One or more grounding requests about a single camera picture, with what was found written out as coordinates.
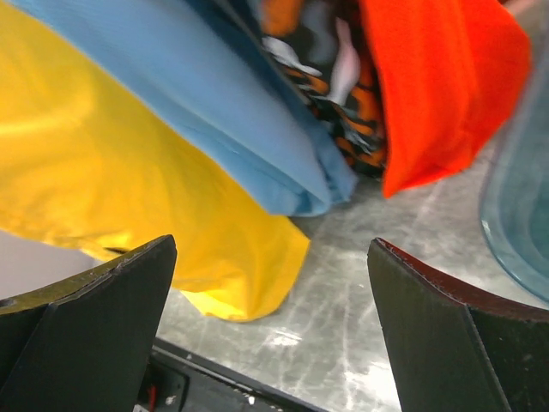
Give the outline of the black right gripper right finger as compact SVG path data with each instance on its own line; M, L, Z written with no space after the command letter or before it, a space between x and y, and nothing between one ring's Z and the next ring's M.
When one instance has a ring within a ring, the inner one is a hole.
M548 312L374 239L368 271L404 411L546 411Z

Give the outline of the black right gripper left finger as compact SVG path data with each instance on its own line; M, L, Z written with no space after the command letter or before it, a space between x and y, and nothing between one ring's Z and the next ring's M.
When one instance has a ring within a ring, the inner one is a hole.
M1 301L3 411L131 411L176 263L171 235Z

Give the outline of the yellow shorts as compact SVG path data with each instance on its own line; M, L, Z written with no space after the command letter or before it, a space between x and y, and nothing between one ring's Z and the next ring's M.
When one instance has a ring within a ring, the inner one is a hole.
M45 24L1 4L1 228L108 261L174 237L202 314L276 311L309 248L216 163Z

